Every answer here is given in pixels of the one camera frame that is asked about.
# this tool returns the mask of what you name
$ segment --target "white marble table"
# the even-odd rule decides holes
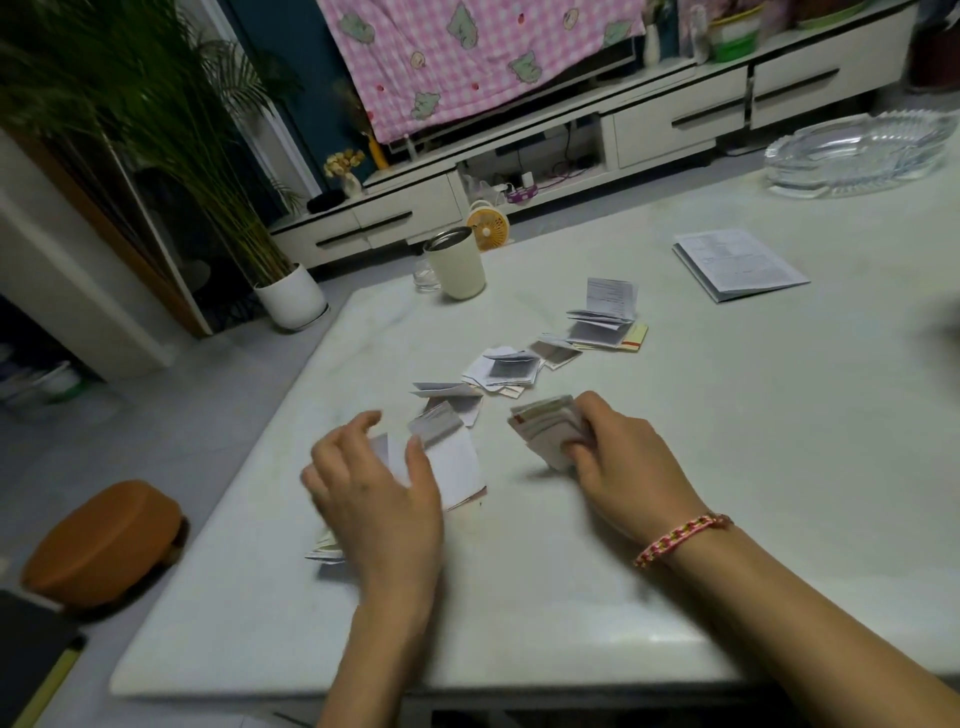
[[[712,507],[940,674],[960,673],[960,141],[901,189],[774,197],[758,174],[484,255],[447,303],[395,280],[356,293],[306,364],[112,679],[126,696],[318,695],[356,591],[301,558],[319,532],[310,445],[366,408],[402,432],[413,380],[560,331],[587,276],[634,280],[637,354],[544,370],[525,400],[592,388],[651,420]],[[714,304],[672,235],[745,228],[812,278]],[[429,691],[704,686],[745,678],[629,565],[574,484],[546,473],[487,398],[473,440],[489,493],[448,516]]]

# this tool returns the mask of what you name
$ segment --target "cup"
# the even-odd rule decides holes
[[[441,232],[431,238],[423,250],[437,274],[441,290],[451,299],[473,298],[487,285],[473,228]]]

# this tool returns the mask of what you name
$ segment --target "orange stool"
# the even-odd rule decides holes
[[[72,609],[118,600],[157,565],[180,557],[177,502],[143,480],[114,483],[46,535],[23,587]]]

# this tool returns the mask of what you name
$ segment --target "cloth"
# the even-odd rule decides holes
[[[493,109],[644,32],[644,0],[317,0],[378,141]]]

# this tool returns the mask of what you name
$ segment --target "fan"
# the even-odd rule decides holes
[[[473,228],[473,237],[481,251],[499,248],[510,239],[507,216],[486,200],[477,200],[470,206],[467,227]]]

